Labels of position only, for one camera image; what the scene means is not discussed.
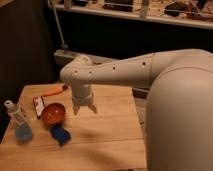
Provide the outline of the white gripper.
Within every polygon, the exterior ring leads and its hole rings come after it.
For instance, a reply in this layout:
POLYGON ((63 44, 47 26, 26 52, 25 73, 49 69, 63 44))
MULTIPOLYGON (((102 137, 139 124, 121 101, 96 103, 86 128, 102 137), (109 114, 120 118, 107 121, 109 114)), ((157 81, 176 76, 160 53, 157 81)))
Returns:
POLYGON ((93 92, 90 84, 72 84, 72 101, 74 115, 78 114, 80 106, 88 106, 94 113, 97 114, 97 107, 93 104, 93 92))

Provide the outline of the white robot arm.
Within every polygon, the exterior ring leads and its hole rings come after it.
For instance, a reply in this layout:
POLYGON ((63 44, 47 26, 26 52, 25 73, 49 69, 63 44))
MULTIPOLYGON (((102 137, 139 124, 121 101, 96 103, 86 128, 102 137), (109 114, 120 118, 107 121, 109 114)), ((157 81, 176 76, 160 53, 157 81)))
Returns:
POLYGON ((60 78, 74 110, 94 106, 93 84, 147 88, 147 170, 213 171, 213 53, 172 50, 99 65, 80 55, 60 78))

